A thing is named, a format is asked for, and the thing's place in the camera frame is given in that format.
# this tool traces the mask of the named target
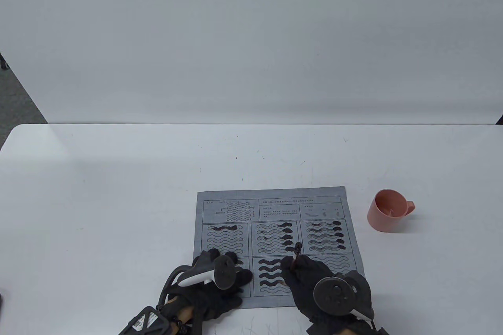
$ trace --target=cup handle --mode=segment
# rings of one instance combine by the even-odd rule
[[[412,213],[412,211],[415,210],[415,204],[413,201],[408,201],[407,202],[407,213],[406,215]]]

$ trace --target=white table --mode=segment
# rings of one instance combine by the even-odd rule
[[[23,125],[0,153],[2,334],[110,335],[192,258],[196,193],[344,185],[392,335],[498,333],[503,127]],[[375,192],[417,210],[366,222]],[[237,310],[218,335],[300,335],[295,308]]]

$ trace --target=black cable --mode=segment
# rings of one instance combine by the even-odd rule
[[[164,305],[166,303],[167,289],[171,285],[173,285],[173,281],[175,280],[176,276],[178,276],[182,272],[190,270],[191,268],[192,267],[190,265],[180,265],[179,267],[176,267],[173,272],[171,272],[171,275],[167,278],[166,283],[164,284],[164,287],[162,288],[162,292],[160,292],[157,310],[160,310],[162,305]]]

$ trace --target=black mesh device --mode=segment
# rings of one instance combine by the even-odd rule
[[[147,306],[129,321],[119,335],[171,335],[172,333],[169,321],[152,306]]]

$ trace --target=wavy line pattern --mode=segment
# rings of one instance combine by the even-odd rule
[[[307,235],[307,238],[316,238],[317,240],[321,240],[323,238],[330,238],[330,237],[333,237],[334,235],[333,234],[329,234],[329,233],[322,233],[322,234],[308,234]]]
[[[325,245],[326,243],[330,243],[331,245],[337,245],[338,243],[344,243],[344,240],[341,240],[340,238],[337,238],[336,240],[323,240],[323,241],[317,241],[317,240],[309,240],[310,245]]]
[[[288,287],[285,287],[283,285],[277,285],[274,288],[262,287],[262,288],[260,288],[260,292],[266,292],[266,293],[269,293],[269,294],[274,294],[274,293],[291,293],[291,290]]]
[[[259,264],[266,264],[266,265],[275,265],[280,263],[281,259],[273,259],[271,261],[268,261],[267,259],[260,259]]]
[[[325,265],[327,265],[327,267],[329,269],[331,269],[332,271],[335,271],[335,272],[341,270],[341,268],[344,268],[344,267],[351,267],[351,265],[349,263],[346,263],[346,262],[341,263],[339,265],[334,265],[333,263],[325,263]]]
[[[330,256],[316,256],[316,260],[320,262],[328,261],[328,262],[335,262],[335,263],[341,263],[341,262],[348,262],[349,258],[346,255],[330,255]]]
[[[232,227],[228,225],[224,225],[222,227],[208,227],[209,231],[222,231],[224,229],[227,229],[228,231],[235,231],[237,229],[243,229],[241,225],[233,225]]]
[[[281,277],[281,272],[276,272],[275,274],[269,274],[268,272],[264,272],[259,276],[259,278],[261,279],[269,279],[269,280],[274,280],[275,278],[278,277]]]
[[[271,229],[274,227],[291,227],[292,223],[291,222],[284,222],[282,224],[258,224],[257,229]]]
[[[286,227],[284,229],[271,229],[270,231],[258,231],[258,233],[270,236],[272,234],[293,233],[293,230]]]
[[[328,227],[322,227],[320,229],[314,229],[312,227],[310,227],[309,229],[307,229],[307,231],[312,231],[314,233],[321,233],[322,231],[341,231],[342,228],[341,227],[333,227],[332,229],[328,228]]]
[[[259,271],[267,271],[267,272],[274,272],[280,269],[281,269],[280,265],[275,265],[274,267],[267,267],[266,265],[261,265],[259,267]]]
[[[293,236],[289,234],[285,234],[282,237],[266,237],[266,236],[258,236],[257,240],[292,240]]]
[[[220,242],[219,244],[214,244],[214,243],[208,243],[207,245],[208,248],[215,248],[215,249],[233,249],[236,247],[243,247],[242,243],[233,243],[232,245],[228,242]]]
[[[282,252],[284,252],[284,250],[285,249],[280,249],[279,247],[272,247],[270,249],[266,249],[265,247],[262,247],[258,251],[259,251],[259,253],[273,254],[273,253],[282,253]]]
[[[208,237],[212,237],[212,236],[216,236],[216,237],[219,237],[219,236],[222,236],[222,235],[227,235],[227,236],[242,236],[243,235],[243,232],[242,231],[234,231],[232,233],[224,233],[224,232],[216,232],[216,231],[209,231],[208,232]]]
[[[216,249],[218,249],[221,254],[225,254],[228,251],[232,251],[236,254],[244,254],[242,249],[228,249],[227,247],[216,247]]]
[[[207,239],[207,242],[220,242],[222,240],[226,240],[226,241],[229,241],[229,242],[237,242],[237,241],[243,241],[243,238],[242,237],[233,237],[233,238],[229,238],[229,237],[221,237],[221,238],[210,237],[210,238]]]
[[[260,286],[266,285],[268,287],[275,287],[278,284],[285,285],[285,282],[281,280],[274,280],[273,282],[267,281],[267,280],[261,280],[260,281]]]
[[[245,202],[240,202],[238,201],[237,203],[236,202],[228,202],[227,203],[227,208],[228,207],[246,207],[247,205],[250,205],[250,202],[249,201],[245,201]]]
[[[281,242],[281,241],[278,241],[278,240],[270,240],[270,241],[267,241],[267,242],[259,242],[258,246],[290,246],[290,245],[293,245],[293,241],[291,240],[288,240],[288,241],[284,241],[284,242]]]
[[[331,227],[332,225],[342,225],[340,221],[332,221],[332,222],[308,222],[307,226],[308,227]]]
[[[249,212],[250,209],[251,209],[251,207],[246,207],[246,208],[224,208],[224,209],[226,209],[227,213],[237,214],[237,213],[241,213],[243,211]]]
[[[239,214],[239,215],[227,215],[227,221],[229,222],[245,222],[250,221],[252,219],[252,215],[250,213],[247,214]]]
[[[316,251],[325,251],[325,250],[332,250],[332,251],[337,251],[338,249],[345,250],[345,246],[343,245],[338,245],[336,247],[333,246],[325,246],[325,247],[318,247],[318,246],[311,246],[309,247],[311,251],[316,250]]]

